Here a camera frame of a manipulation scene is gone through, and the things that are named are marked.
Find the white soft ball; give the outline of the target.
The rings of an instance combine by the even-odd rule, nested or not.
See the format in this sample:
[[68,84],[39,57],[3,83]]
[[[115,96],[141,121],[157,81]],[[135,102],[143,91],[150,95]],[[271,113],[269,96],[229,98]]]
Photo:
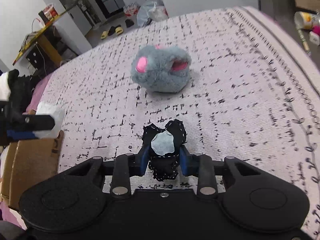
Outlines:
[[54,127],[51,129],[34,132],[36,137],[39,139],[57,138],[66,115],[65,109],[47,102],[40,102],[37,106],[36,115],[49,115],[55,122]]

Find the black felt panda toy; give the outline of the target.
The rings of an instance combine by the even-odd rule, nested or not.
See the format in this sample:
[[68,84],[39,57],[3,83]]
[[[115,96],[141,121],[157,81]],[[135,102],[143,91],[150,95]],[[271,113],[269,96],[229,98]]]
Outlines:
[[182,121],[170,120],[164,128],[154,124],[143,127],[143,144],[148,146],[149,164],[157,181],[174,180],[178,175],[180,148],[187,133]]

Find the grey plush mouse toy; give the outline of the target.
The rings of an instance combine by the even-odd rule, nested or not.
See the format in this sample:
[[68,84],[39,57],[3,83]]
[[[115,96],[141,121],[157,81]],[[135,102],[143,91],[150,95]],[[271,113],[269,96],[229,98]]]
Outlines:
[[191,57],[177,46],[140,48],[131,66],[131,79],[150,92],[178,93],[190,79]]

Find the white fluffy garment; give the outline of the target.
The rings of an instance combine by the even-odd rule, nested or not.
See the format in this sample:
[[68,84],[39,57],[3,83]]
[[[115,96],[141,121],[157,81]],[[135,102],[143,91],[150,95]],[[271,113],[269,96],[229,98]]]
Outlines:
[[13,71],[5,72],[0,76],[0,100],[9,101],[13,83]]

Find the black clothes pile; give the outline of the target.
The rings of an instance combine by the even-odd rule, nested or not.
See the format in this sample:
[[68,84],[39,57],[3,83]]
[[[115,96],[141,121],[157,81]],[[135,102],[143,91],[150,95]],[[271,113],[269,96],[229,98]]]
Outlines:
[[33,90],[37,80],[31,76],[19,76],[17,69],[11,70],[8,75],[8,85],[10,88],[9,103],[14,110],[25,113],[31,103]]

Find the brown cardboard box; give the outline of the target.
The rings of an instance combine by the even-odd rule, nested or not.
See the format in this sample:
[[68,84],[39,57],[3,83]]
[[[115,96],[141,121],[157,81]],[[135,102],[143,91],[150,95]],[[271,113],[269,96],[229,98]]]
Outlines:
[[[14,112],[13,118],[22,114]],[[23,192],[56,175],[64,132],[57,138],[14,140],[1,145],[1,201],[13,210]]]

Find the round white side table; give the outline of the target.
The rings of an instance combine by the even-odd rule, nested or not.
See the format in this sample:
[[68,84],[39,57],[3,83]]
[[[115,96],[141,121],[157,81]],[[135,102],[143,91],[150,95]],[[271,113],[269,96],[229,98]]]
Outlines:
[[70,9],[65,10],[59,15],[55,15],[51,20],[49,20],[48,23],[45,24],[45,26],[42,29],[28,34],[27,36],[31,36],[31,38],[27,39],[27,41],[24,42],[24,44],[22,44],[22,48],[20,49],[16,59],[14,59],[12,65],[14,66],[33,45],[38,43],[40,47],[44,50],[44,52],[48,55],[50,60],[53,61],[56,66],[58,66],[62,61],[61,55],[51,44],[48,45],[49,41],[46,38],[42,38],[42,36],[49,27],[51,27],[55,22],[61,19],[63,15],[66,14],[69,10]]

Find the mauve bed sheet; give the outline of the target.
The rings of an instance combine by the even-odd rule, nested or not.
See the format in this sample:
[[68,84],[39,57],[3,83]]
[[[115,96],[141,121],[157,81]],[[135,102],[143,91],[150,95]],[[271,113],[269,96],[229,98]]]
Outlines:
[[25,114],[29,80],[17,70],[1,75],[1,202],[21,212],[20,198],[32,186],[56,175],[63,133],[45,137],[55,126],[50,115]]

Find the white black patterned blanket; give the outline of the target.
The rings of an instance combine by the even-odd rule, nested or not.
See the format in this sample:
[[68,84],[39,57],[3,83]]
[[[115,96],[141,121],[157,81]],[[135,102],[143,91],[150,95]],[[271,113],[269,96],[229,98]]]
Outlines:
[[[151,93],[131,80],[147,44],[189,53],[182,91]],[[177,16],[108,40],[57,69],[41,100],[66,112],[59,171],[136,153],[144,126],[178,119],[191,153],[234,156],[301,188],[303,230],[319,239],[319,69],[256,9]]]

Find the red snack box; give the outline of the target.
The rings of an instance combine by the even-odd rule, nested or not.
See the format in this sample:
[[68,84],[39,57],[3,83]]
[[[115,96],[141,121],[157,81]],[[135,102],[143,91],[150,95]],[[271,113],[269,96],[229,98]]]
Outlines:
[[38,15],[43,20],[43,22],[47,24],[49,21],[52,21],[56,16],[58,16],[58,13],[51,3],[47,5],[43,10],[41,10]]

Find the yellow slipper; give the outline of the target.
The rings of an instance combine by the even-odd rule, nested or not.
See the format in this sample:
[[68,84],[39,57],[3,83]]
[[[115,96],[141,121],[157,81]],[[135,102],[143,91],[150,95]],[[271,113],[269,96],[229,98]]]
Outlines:
[[122,28],[121,25],[116,26],[115,33],[117,36],[121,35],[123,32],[124,32],[124,29]]
[[104,40],[105,38],[108,37],[108,31],[103,31],[102,34],[101,34],[101,40]]

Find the black slipper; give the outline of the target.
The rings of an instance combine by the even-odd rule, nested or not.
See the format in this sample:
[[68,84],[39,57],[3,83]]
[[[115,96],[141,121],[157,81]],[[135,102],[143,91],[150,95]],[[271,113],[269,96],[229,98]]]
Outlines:
[[130,27],[134,26],[135,23],[131,19],[126,19],[125,20],[125,25],[126,25],[127,28],[130,28]]

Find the water bottle pack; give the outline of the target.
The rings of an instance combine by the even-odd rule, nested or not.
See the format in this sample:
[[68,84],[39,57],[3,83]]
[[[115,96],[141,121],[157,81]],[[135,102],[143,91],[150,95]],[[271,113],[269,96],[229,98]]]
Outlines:
[[123,12],[126,17],[134,17],[138,14],[140,6],[134,2],[123,7]]

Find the grey plastic bags pile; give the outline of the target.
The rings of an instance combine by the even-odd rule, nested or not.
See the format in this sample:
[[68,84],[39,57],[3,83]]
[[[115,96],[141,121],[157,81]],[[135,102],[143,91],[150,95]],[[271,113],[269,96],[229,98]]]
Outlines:
[[152,21],[161,22],[169,18],[162,0],[145,0],[137,14],[137,24],[146,27]]

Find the yellow white cup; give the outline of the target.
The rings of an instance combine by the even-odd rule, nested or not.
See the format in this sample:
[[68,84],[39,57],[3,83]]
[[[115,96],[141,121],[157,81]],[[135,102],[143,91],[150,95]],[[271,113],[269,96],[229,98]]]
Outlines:
[[298,11],[294,15],[294,22],[298,29],[311,30],[319,26],[319,15]]

